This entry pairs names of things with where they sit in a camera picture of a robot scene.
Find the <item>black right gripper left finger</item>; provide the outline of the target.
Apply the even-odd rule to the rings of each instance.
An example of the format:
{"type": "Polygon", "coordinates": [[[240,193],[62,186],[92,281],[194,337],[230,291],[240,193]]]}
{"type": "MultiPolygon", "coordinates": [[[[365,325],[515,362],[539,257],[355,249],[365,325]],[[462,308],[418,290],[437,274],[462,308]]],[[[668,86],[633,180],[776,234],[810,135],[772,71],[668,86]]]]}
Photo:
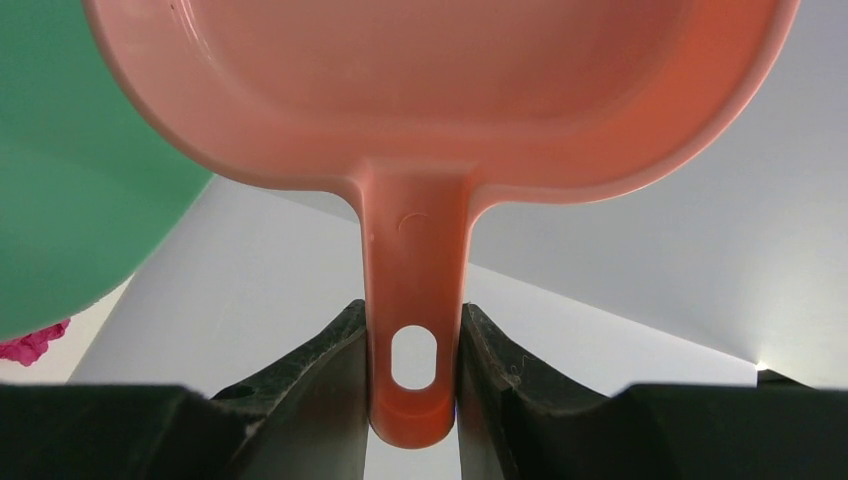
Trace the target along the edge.
{"type": "Polygon", "coordinates": [[[180,385],[1,388],[5,479],[360,479],[365,312],[205,397],[180,385]]]}

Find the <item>green plastic waste bin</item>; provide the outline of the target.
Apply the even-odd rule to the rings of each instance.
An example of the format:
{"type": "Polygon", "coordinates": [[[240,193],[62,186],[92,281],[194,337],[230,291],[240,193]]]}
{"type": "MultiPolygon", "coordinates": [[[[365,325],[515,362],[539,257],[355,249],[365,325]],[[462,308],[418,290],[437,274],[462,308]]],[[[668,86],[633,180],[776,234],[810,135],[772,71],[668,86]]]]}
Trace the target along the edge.
{"type": "Polygon", "coordinates": [[[123,283],[211,178],[108,71],[78,1],[1,5],[1,336],[123,283]]]}

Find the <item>magenta paper scrap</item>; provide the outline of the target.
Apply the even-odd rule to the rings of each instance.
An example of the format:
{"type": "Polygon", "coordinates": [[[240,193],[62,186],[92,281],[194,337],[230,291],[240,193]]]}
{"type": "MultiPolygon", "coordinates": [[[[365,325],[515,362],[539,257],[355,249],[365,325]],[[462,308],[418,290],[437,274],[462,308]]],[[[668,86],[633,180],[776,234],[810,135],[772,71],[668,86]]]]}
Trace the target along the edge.
{"type": "Polygon", "coordinates": [[[67,318],[55,325],[1,343],[1,359],[29,367],[49,349],[49,344],[62,338],[71,322],[67,318]]]}

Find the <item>pink dustpan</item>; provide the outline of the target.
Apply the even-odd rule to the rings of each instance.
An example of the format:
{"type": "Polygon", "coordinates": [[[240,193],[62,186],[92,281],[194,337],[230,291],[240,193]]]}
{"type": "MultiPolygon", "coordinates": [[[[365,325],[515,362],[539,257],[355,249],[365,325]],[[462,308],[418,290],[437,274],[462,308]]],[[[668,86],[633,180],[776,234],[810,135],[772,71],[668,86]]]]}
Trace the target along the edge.
{"type": "Polygon", "coordinates": [[[369,417],[454,423],[474,223],[669,175],[747,106],[795,1],[87,1],[158,134],[232,180],[344,199],[361,225],[369,417]]]}

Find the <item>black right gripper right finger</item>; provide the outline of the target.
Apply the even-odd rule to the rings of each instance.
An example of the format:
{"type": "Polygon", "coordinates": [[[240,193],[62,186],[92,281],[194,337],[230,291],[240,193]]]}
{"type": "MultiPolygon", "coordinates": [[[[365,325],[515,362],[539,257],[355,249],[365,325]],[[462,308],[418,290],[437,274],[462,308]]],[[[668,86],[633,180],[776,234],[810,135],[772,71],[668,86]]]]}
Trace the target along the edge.
{"type": "Polygon", "coordinates": [[[636,384],[604,396],[463,308],[465,479],[843,479],[847,394],[803,386],[636,384]]]}

